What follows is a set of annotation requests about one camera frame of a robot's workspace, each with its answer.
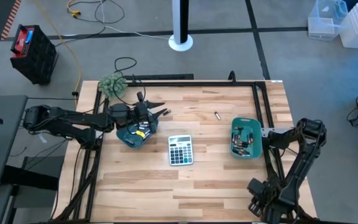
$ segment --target teal basket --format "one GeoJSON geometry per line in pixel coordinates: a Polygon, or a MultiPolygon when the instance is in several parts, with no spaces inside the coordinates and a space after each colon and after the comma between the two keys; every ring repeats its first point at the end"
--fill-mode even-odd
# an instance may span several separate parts
{"type": "Polygon", "coordinates": [[[249,144],[247,148],[244,148],[246,151],[249,152],[249,156],[240,156],[231,150],[234,147],[234,142],[231,140],[230,153],[234,157],[240,159],[259,158],[260,155],[262,155],[262,132],[260,130],[261,127],[259,121],[252,118],[234,118],[233,122],[231,123],[231,133],[237,134],[239,131],[235,130],[234,127],[244,128],[241,131],[240,141],[247,142],[247,136],[252,133],[254,136],[254,142],[252,144],[249,144]]]}

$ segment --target green plant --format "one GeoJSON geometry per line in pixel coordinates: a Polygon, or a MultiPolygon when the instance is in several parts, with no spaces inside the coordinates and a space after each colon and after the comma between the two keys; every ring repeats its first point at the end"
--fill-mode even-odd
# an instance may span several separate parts
{"type": "Polygon", "coordinates": [[[120,98],[123,97],[125,93],[125,89],[128,86],[128,84],[126,84],[125,78],[121,78],[121,73],[115,72],[112,75],[103,77],[99,81],[99,91],[101,91],[109,99],[113,99],[116,97],[116,95],[112,90],[113,86],[116,95],[120,98]]]}

